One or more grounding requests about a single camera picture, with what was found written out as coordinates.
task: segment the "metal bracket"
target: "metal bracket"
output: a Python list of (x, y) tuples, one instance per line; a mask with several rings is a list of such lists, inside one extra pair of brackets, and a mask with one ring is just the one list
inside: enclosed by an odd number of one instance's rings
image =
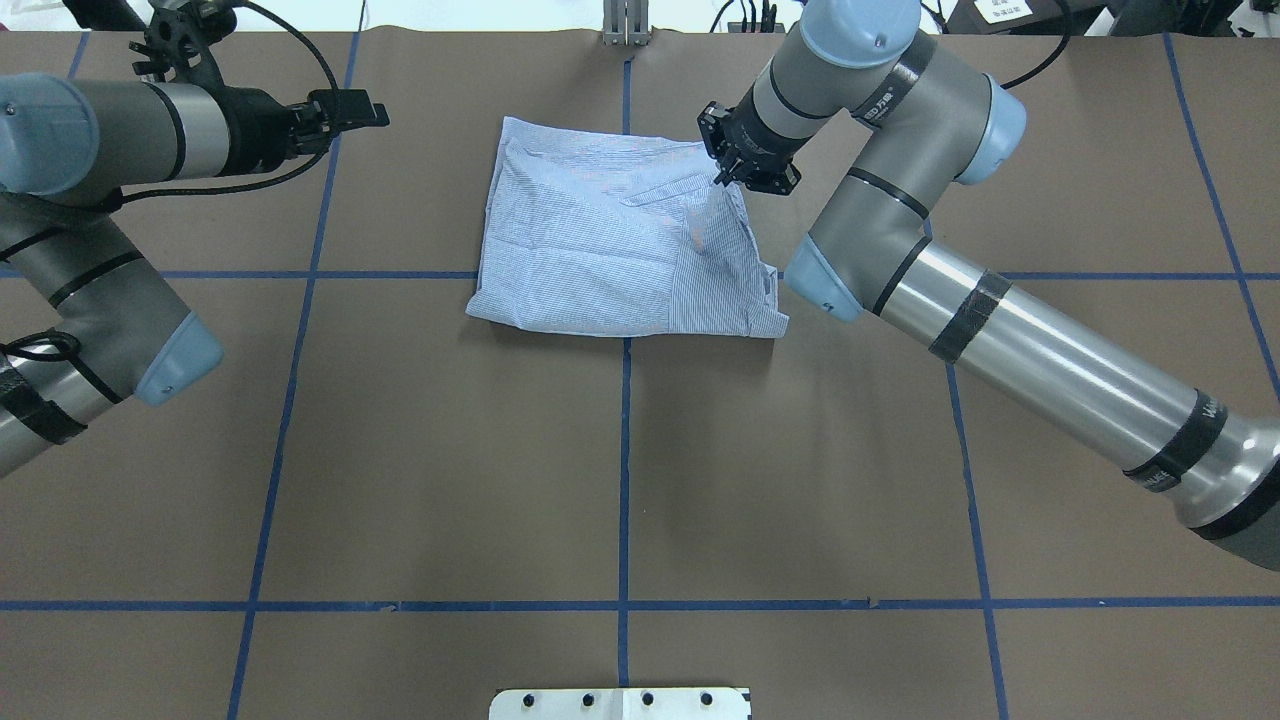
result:
[(489, 720), (751, 720), (746, 688), (503, 691)]
[(649, 45), (649, 0), (604, 0), (605, 45)]

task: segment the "brown table surface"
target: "brown table surface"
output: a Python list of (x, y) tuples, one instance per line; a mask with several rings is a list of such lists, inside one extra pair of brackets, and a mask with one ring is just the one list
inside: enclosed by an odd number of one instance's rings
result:
[[(127, 40), (0, 33), (0, 70), (125, 79)], [(463, 719), (499, 688), (716, 683), (756, 717), (1274, 716), (1280, 575), (870, 315), (786, 291), (767, 342), (463, 314), (503, 115), (694, 140), (781, 37), (317, 41), (392, 127), (118, 215), (227, 360), (0, 480), (0, 715)], [(1007, 79), (1055, 40), (942, 42)], [(1073, 41), (936, 236), (1275, 415), (1277, 50)], [(282, 101), (323, 85), (283, 35), (216, 51)], [(749, 197), (765, 261), (864, 140), (838, 118), (792, 197)], [(56, 322), (12, 277), (0, 306), (4, 338)]]

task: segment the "black cable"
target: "black cable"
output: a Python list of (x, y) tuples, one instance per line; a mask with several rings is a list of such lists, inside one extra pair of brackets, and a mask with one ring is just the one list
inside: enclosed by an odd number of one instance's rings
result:
[(942, 17), (942, 0), (938, 0), (937, 10), (929, 6), (924, 0), (920, 0), (920, 6), (924, 8), (924, 12), (928, 13), (931, 18), (933, 18), (933, 24), (938, 26), (938, 32), (947, 35), (947, 19)]
[[(58, 352), (31, 352), (27, 348), (37, 345), (51, 345)], [(13, 342), (0, 343), (0, 352), (33, 360), (36, 363), (63, 363), (79, 355), (79, 338), (61, 331), (45, 331), (42, 333), (20, 337)]]
[[(302, 42), (302, 45), (305, 45), (306, 49), (308, 51), (311, 51), (311, 56), (314, 56), (316, 59), (316, 61), (320, 63), (320, 69), (324, 70), (324, 77), (325, 77), (325, 79), (329, 81), (329, 90), (333, 91), (334, 101), (337, 101), (337, 99), (338, 99), (338, 78), (334, 77), (333, 68), (330, 68), (329, 63), (324, 59), (324, 54), (320, 53), (320, 49), (316, 47), (315, 44), (311, 42), (310, 38), (307, 38), (307, 36), (302, 35), (302, 32), (298, 31), (298, 28), (296, 28), (296, 27), (291, 26), (288, 22), (285, 22), (284, 18), (276, 15), (275, 13), (268, 10), (266, 8), (259, 5), (257, 3), (252, 3), (251, 0), (236, 0), (234, 6), (247, 8), (250, 10), (253, 10), (255, 13), (257, 13), (257, 14), (262, 15), (264, 18), (271, 20), (273, 23), (280, 26), (282, 28), (284, 28), (285, 32), (288, 32), (289, 35), (292, 35), (293, 37), (296, 37), (300, 42)], [(311, 168), (316, 167), (316, 164), (320, 163), (320, 160), (329, 152), (329, 149), (333, 146), (333, 141), (334, 141), (335, 137), (338, 137), (338, 133), (334, 132), (333, 127), (330, 126), (329, 127), (329, 132), (328, 132), (328, 142), (325, 142), (324, 149), (321, 149), (319, 152), (316, 152), (315, 155), (312, 155), (311, 159), (308, 159), (306, 163), (298, 165), (297, 168), (293, 168), (292, 170), (289, 170), (288, 173), (284, 173), (283, 176), (276, 176), (274, 178), (269, 178), (269, 179), (259, 181), (259, 182), (251, 182), (251, 183), (246, 183), (246, 184), (236, 184), (236, 186), (230, 186), (230, 187), (196, 187), (196, 188), (147, 190), (147, 191), (143, 191), (143, 192), (134, 192), (132, 195), (125, 195), (124, 197), (120, 199), (120, 205), (124, 205), (127, 202), (133, 202), (136, 200), (146, 200), (148, 197), (182, 197), (182, 196), (192, 196), (192, 195), (204, 195), (204, 196), (207, 196), (207, 195), (232, 195), (232, 193), (236, 193), (236, 192), (250, 192), (250, 191), (253, 191), (253, 190), (262, 190), (262, 188), (268, 188), (268, 187), (274, 187), (274, 186), (278, 186), (280, 183), (288, 182), (288, 181), (291, 181), (291, 179), (301, 176), (302, 173), (310, 170)]]
[(712, 20), (712, 29), (709, 29), (707, 32), (716, 32), (716, 26), (718, 26), (719, 24), (719, 19), (724, 17), (724, 10), (728, 10), (728, 6), (732, 5), (732, 4), (733, 4), (733, 0), (724, 0), (724, 4), (721, 5), (721, 12), (716, 13), (716, 19)]
[(1057, 56), (1062, 54), (1062, 50), (1066, 50), (1066, 44), (1071, 41), (1071, 33), (1075, 31), (1075, 23), (1071, 20), (1071, 8), (1066, 4), (1066, 0), (1053, 1), (1057, 3), (1057, 6), (1062, 10), (1062, 38), (1057, 41), (1057, 47), (1055, 47), (1053, 51), (1048, 54), (1048, 58), (1044, 58), (1041, 64), (1036, 65), (1023, 76), (1001, 85), (1000, 87), (1010, 90), (1032, 79), (1033, 77), (1041, 74), (1044, 68), (1052, 65), (1053, 60), (1057, 60)]

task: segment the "light blue joint cap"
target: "light blue joint cap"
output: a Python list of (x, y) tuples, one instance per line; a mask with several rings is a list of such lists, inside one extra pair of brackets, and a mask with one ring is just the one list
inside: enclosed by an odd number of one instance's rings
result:
[(1023, 141), (1027, 132), (1027, 108), (1000, 87), (996, 78), (987, 76), (991, 83), (991, 114), (987, 115), (987, 129), (982, 133), (982, 142), (978, 152), (974, 154), (969, 167), (956, 177), (960, 184), (978, 184), (979, 182), (996, 174), (1000, 164), (1014, 154), (1014, 149)]
[(165, 341), (133, 395), (147, 405), (161, 405), (221, 361), (223, 346), (192, 313)]
[(849, 287), (809, 236), (804, 236), (804, 242), (796, 247), (791, 264), (782, 273), (782, 282), (800, 297), (846, 323), (852, 323), (863, 311), (854, 293), (849, 292)]
[(841, 68), (874, 68), (901, 55), (920, 27), (915, 0), (809, 0), (800, 37)]
[(58, 195), (84, 179), (100, 131), (88, 99), (45, 73), (0, 77), (0, 190)]

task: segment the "black bracket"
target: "black bracket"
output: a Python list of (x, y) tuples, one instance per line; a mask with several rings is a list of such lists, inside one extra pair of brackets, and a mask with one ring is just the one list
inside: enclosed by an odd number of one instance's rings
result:
[(364, 90), (312, 90), (307, 101), (292, 105), (294, 143), (298, 154), (320, 152), (333, 135), (358, 128), (384, 128), (392, 124), (387, 106), (372, 102)]
[(129, 42), (129, 49), (146, 55), (133, 63), (133, 73), (163, 82), (173, 70), (175, 82), (187, 82), (215, 92), (225, 87), (209, 46), (236, 29), (230, 3), (188, 0), (175, 8), (156, 6), (151, 24), (143, 31), (146, 42)]
[(764, 169), (755, 160), (744, 158), (742, 151), (730, 140), (727, 132), (732, 120), (733, 108), (724, 109), (719, 102), (710, 102), (698, 115), (698, 129), (703, 133), (703, 145), (707, 147), (707, 154), (716, 159), (716, 164), (721, 169), (719, 174), (716, 176), (716, 182), (723, 186), (741, 182), (753, 192), (791, 195), (791, 191), (800, 182), (800, 170), (792, 163), (787, 163), (781, 170)]

